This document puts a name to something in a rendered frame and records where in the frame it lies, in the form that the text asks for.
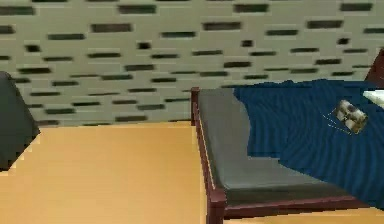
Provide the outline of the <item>beige patterned purse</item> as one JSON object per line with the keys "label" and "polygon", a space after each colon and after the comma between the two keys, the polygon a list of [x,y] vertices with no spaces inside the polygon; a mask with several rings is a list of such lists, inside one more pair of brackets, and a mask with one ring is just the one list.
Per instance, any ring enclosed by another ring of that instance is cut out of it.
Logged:
{"label": "beige patterned purse", "polygon": [[329,127],[348,135],[359,134],[368,121],[368,116],[363,111],[345,99],[338,101],[333,107],[322,108],[321,112]]}

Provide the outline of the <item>black garbage bag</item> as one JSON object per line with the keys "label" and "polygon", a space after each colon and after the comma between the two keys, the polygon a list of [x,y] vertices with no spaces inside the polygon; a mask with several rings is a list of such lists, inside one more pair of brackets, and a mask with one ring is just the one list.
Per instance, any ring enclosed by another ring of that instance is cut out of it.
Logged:
{"label": "black garbage bag", "polygon": [[14,80],[0,71],[0,172],[9,170],[39,134]]}

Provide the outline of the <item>dark red wooden bed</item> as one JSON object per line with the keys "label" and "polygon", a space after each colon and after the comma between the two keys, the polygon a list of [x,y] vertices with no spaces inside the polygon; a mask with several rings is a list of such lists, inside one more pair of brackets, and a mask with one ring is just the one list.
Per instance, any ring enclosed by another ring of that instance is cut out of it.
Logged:
{"label": "dark red wooden bed", "polygon": [[[384,49],[363,82],[384,90]],[[372,207],[346,190],[247,153],[250,122],[235,88],[191,90],[207,195],[207,224],[226,219]]]}

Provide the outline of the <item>blue blanket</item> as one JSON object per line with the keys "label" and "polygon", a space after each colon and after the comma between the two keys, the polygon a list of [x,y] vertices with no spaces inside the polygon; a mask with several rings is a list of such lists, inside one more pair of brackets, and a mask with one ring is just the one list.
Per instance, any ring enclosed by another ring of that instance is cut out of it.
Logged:
{"label": "blue blanket", "polygon": [[[346,190],[384,210],[384,109],[363,96],[363,81],[318,79],[259,83],[234,89],[246,108],[247,153]],[[368,116],[353,134],[333,114],[347,100]]]}

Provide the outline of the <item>white pillow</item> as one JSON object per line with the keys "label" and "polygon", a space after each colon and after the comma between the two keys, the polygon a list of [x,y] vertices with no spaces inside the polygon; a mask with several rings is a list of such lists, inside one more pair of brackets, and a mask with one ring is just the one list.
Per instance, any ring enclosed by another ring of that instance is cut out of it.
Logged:
{"label": "white pillow", "polygon": [[384,109],[384,90],[364,91],[363,96]]}

